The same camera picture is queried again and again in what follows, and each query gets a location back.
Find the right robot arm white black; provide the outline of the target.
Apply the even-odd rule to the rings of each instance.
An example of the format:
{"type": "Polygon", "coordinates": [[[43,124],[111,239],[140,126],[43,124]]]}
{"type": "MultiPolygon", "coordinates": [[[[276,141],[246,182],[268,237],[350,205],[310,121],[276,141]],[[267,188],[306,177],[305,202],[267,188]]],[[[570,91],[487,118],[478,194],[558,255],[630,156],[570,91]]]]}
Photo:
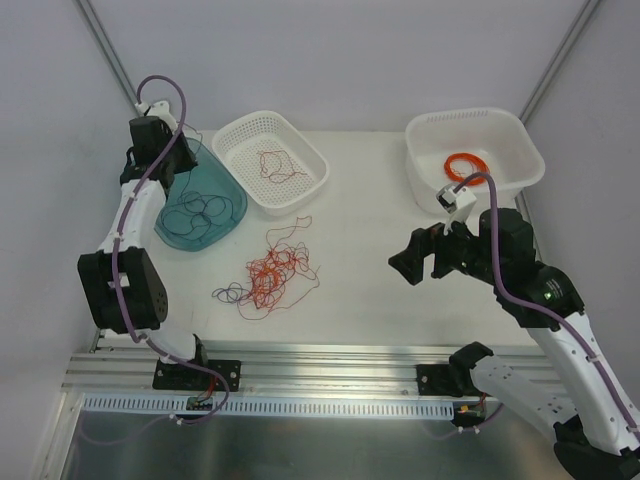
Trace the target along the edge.
{"type": "Polygon", "coordinates": [[[598,347],[584,303],[569,277],[537,260],[533,228],[510,208],[487,210],[479,232],[465,223],[437,223],[412,232],[389,258],[409,284],[457,271],[484,282],[502,309],[544,351],[568,395],[561,399],[513,372],[489,347],[473,342],[447,364],[420,365],[419,391],[451,397],[486,394],[550,439],[574,479],[633,479],[639,474],[639,413],[598,347]]]}

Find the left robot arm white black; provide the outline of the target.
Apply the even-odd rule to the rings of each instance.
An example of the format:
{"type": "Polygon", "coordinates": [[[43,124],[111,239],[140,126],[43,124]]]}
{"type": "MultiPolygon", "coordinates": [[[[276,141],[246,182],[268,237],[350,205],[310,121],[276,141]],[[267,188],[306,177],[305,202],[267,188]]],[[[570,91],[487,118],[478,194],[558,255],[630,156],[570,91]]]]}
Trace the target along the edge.
{"type": "Polygon", "coordinates": [[[97,251],[79,257],[77,269],[95,325],[150,345],[189,389],[203,387],[210,365],[200,339],[166,326],[168,293],[148,247],[175,177],[197,166],[180,124],[170,114],[129,122],[132,146],[119,178],[121,199],[97,251]]]}

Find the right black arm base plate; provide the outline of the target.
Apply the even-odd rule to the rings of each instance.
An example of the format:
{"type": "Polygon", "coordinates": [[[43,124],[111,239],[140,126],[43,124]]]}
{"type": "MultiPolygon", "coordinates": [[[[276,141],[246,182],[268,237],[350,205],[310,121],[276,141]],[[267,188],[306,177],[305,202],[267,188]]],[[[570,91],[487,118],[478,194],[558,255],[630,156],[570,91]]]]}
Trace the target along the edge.
{"type": "Polygon", "coordinates": [[[451,365],[418,364],[415,370],[420,396],[461,398],[482,395],[482,392],[473,385],[468,372],[458,371],[451,365]]]}

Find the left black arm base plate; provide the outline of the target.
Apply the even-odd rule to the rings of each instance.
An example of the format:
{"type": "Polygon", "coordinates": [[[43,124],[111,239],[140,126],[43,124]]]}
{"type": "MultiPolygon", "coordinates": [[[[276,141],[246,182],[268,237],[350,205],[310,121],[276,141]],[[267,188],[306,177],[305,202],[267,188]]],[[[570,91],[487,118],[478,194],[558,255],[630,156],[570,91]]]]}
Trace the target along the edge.
{"type": "MultiPolygon", "coordinates": [[[[239,360],[209,360],[206,367],[219,373],[227,382],[230,392],[240,385],[242,362],[239,360]]],[[[156,363],[152,388],[159,391],[206,391],[212,377],[199,370],[179,364],[156,363]]]]}

